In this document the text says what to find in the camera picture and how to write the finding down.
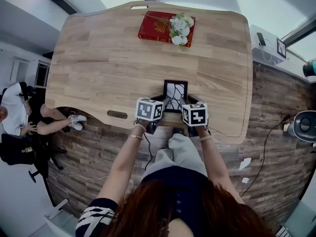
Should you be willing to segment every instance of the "white sneaker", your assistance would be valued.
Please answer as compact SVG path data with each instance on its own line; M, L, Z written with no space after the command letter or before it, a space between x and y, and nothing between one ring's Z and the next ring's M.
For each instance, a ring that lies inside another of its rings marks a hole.
M77 131L82 131L82 129L83 129L83 125L82 124L80 124L80 123L77 123L77 122L72 122L70 125L68 125L69 127L71 127L71 128L73 128L73 129L75 129L75 130L77 130Z
M72 114L69 116L71 118L72 123L78 123L78 122L86 122L87 117L82 113Z

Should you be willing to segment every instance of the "brown hair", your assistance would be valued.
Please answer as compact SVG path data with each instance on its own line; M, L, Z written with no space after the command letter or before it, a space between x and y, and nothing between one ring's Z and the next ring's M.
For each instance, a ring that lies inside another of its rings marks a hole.
M166 204L166 185L154 181L141 184L128 195L102 237L166 237L172 204ZM202 195L207 231L205 236L273 237L263 220L247 205L208 181Z

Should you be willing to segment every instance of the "black picture frame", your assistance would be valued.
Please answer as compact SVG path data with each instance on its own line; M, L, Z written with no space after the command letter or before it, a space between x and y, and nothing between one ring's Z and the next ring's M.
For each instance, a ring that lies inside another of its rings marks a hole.
M279 50L279 43L282 43L282 45L284 45L284 52L285 52L285 54L283 54L280 50ZM283 41L281 41L280 39L276 39L276 51L277 51L277 53L279 54L279 55L281 55L283 58L285 58L286 59L286 45L284 44L284 42Z
M167 96L167 85L168 83L172 83L172 84L182 84L184 86L184 93L183 93L183 98L185 101L187 101L187 97L188 97L188 82L187 81L176 81L176 80L164 80L164 84L163 84L163 95L164 97ZM181 110L173 110L173 109L165 109L164 110L167 113L182 113Z

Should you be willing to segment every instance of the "table handle slot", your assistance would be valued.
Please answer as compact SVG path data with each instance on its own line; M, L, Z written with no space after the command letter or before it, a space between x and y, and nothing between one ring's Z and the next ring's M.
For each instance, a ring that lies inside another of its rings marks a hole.
M121 112L117 112L117 111L108 110L107 114L110 117L119 118L119 119L127 119L127 114L126 113L121 113Z

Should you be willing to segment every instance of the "striped sleeve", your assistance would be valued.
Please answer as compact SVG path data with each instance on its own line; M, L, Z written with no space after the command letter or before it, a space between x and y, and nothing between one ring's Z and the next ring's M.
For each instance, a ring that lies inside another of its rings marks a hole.
M118 204L108 198L97 198L83 212L76 227L76 237L94 237L107 228Z

